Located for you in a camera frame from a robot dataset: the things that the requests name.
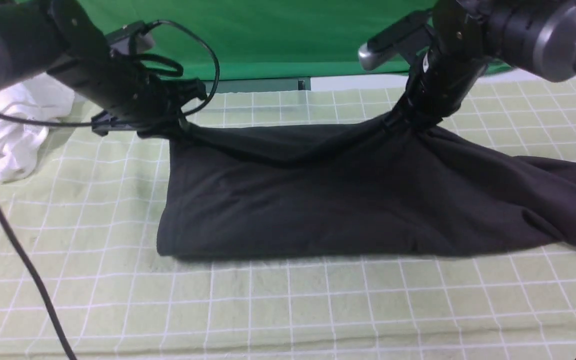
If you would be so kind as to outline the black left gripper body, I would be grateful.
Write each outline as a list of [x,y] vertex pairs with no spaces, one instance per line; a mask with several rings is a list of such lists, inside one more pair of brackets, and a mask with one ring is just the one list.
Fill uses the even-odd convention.
[[138,137],[182,137],[190,129],[183,107],[192,100],[207,104],[199,79],[162,79],[141,57],[112,50],[105,58],[69,58],[48,75],[101,108],[90,129],[98,136],[135,132]]

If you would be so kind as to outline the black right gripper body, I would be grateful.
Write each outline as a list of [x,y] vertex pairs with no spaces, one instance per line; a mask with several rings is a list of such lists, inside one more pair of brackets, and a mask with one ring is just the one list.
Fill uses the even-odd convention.
[[406,89],[382,125],[389,132],[425,132],[452,116],[489,68],[487,57],[462,58],[430,47],[409,71]]

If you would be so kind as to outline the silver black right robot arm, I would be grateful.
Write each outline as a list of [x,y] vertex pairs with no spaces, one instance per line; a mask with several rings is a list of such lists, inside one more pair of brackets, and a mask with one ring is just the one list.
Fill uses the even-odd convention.
[[575,77],[576,0],[438,0],[358,50],[365,71],[397,55],[410,68],[393,118],[426,130],[461,108],[492,62],[552,83]]

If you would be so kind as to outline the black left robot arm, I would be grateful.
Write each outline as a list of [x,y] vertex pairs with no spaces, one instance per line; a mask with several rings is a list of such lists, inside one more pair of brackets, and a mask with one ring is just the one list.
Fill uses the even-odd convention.
[[[150,32],[161,25],[208,51],[215,69],[210,91],[200,79],[184,79],[177,61],[149,52]],[[77,0],[0,0],[0,91],[43,73],[102,109],[88,123],[98,136],[171,139],[213,99],[220,65],[203,39],[170,20],[140,20],[104,34]]]

